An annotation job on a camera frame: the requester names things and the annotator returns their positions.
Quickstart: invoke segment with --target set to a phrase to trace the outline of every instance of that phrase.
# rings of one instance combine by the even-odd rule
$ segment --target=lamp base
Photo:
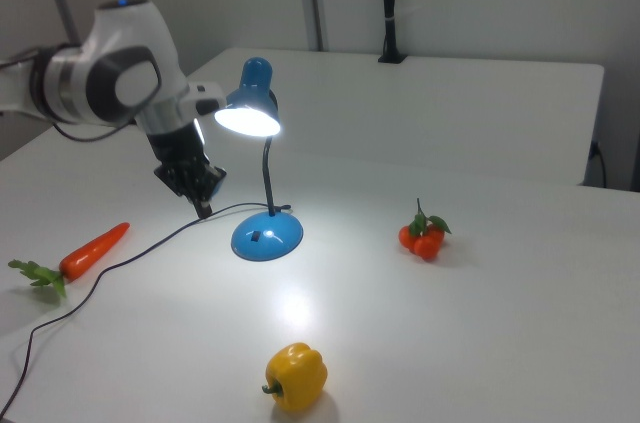
[[[231,236],[231,249],[245,260],[275,260],[295,249],[302,234],[302,225],[295,216],[258,213],[238,225]]]

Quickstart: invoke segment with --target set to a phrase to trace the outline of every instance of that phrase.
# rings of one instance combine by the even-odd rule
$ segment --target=lamp light bulb
[[[249,136],[273,136],[280,123],[262,111],[252,108],[228,108],[217,111],[215,119],[225,128]]]

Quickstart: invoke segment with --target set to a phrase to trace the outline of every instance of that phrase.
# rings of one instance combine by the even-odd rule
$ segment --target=black cable
[[[15,66],[19,63],[25,63],[27,61],[35,59],[35,57],[38,55],[39,49],[40,48],[38,47],[28,48],[24,51],[21,51],[20,53],[16,53],[15,55],[10,56],[6,61],[3,60],[0,62],[0,70],[4,70],[5,68],[9,68],[10,66]]]
[[[78,136],[70,135],[69,133],[64,131],[62,128],[60,128],[60,126],[57,123],[53,123],[53,127],[55,128],[55,130],[58,133],[60,133],[62,136],[64,136],[65,138],[67,138],[67,139],[69,139],[71,141],[76,141],[78,143],[93,143],[94,141],[104,140],[106,138],[109,138],[110,136],[115,135],[119,131],[124,130],[130,124],[131,124],[130,122],[124,123],[124,124],[114,128],[111,131],[107,131],[106,133],[103,133],[102,135],[93,136],[91,138],[80,138]]]
[[[600,167],[602,168],[602,187],[607,187],[607,167],[604,165],[604,156],[602,156],[602,152],[600,151],[600,146],[598,146],[598,157],[600,159]]]
[[[194,226],[194,225],[196,225],[198,223],[201,223],[201,222],[207,220],[208,218],[211,218],[212,216],[219,215],[220,213],[223,213],[225,211],[231,210],[233,208],[237,208],[239,206],[267,206],[267,205],[264,204],[264,203],[236,203],[235,205],[227,206],[226,208],[223,208],[221,210],[213,212],[207,218],[202,218],[202,219],[199,218],[197,220],[193,220],[193,221],[187,223],[184,226],[181,226],[176,231],[174,231],[173,233],[171,233],[168,236],[165,236],[163,239],[161,239],[157,243],[154,243],[153,245],[151,245],[149,248],[147,248],[146,250],[142,251],[141,253],[138,253],[137,255],[129,258],[128,260],[123,261],[122,263],[117,263],[115,265],[112,265],[112,266],[102,270],[100,272],[100,274],[98,274],[98,277],[96,278],[96,281],[93,283],[93,286],[89,290],[89,293],[87,294],[87,296],[85,296],[84,299],[80,303],[78,303],[78,305],[75,308],[73,308],[68,313],[65,313],[64,315],[59,316],[58,318],[54,318],[53,320],[47,321],[46,323],[42,323],[41,325],[38,325],[33,330],[31,330],[31,333],[29,334],[29,344],[27,345],[27,354],[25,356],[24,368],[22,370],[22,374],[20,375],[20,379],[18,380],[18,383],[16,384],[16,387],[13,390],[13,393],[11,394],[11,397],[9,398],[7,403],[4,405],[4,408],[2,409],[2,411],[0,412],[0,421],[2,421],[2,418],[7,413],[7,410],[9,410],[9,407],[11,406],[11,404],[13,403],[13,400],[15,399],[16,395],[20,391],[20,388],[22,387],[22,383],[24,383],[24,380],[25,380],[25,378],[27,376],[27,369],[29,368],[29,358],[31,356],[31,346],[32,346],[32,343],[33,343],[33,336],[34,336],[36,331],[38,331],[41,328],[44,328],[45,326],[52,325],[53,323],[56,323],[56,322],[58,322],[60,320],[64,320],[65,318],[68,318],[69,316],[73,315],[76,311],[78,311],[80,308],[82,308],[84,306],[84,304],[89,300],[89,298],[91,298],[91,295],[93,295],[93,292],[95,291],[96,287],[98,286],[98,283],[100,282],[100,279],[107,272],[109,272],[111,270],[115,270],[116,268],[120,268],[122,266],[128,265],[129,263],[133,263],[134,261],[138,260],[139,258],[142,258],[143,256],[147,255],[148,253],[152,252],[153,250],[155,250],[159,246],[165,244],[171,238],[176,236],[178,233],[181,233],[182,231],[186,230],[187,228],[190,228],[190,227],[192,227],[192,226]],[[276,208],[278,209],[278,211],[289,210],[289,209],[291,209],[291,205],[282,205],[282,206],[278,206]]]

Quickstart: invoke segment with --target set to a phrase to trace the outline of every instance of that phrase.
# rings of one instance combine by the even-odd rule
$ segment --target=carrot
[[[73,253],[65,256],[60,262],[60,271],[53,271],[49,268],[42,267],[33,261],[24,263],[20,260],[13,260],[9,262],[9,266],[11,268],[18,268],[21,270],[20,273],[30,280],[34,280],[31,286],[46,286],[51,284],[60,296],[64,297],[66,296],[66,292],[64,290],[63,277],[70,282],[80,278],[91,265],[102,258],[105,253],[123,237],[129,229],[129,226],[129,223],[120,223],[81,248],[78,248]]]
[[[129,223],[120,223],[64,257],[60,262],[60,273],[69,281],[80,278],[122,238],[129,226]]]

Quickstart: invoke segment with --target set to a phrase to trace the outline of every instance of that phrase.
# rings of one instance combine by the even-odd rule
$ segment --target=lamp shade
[[[269,95],[272,74],[271,65],[264,58],[247,60],[240,87],[227,97],[227,107],[215,113],[216,121],[243,135],[276,135],[280,121]]]

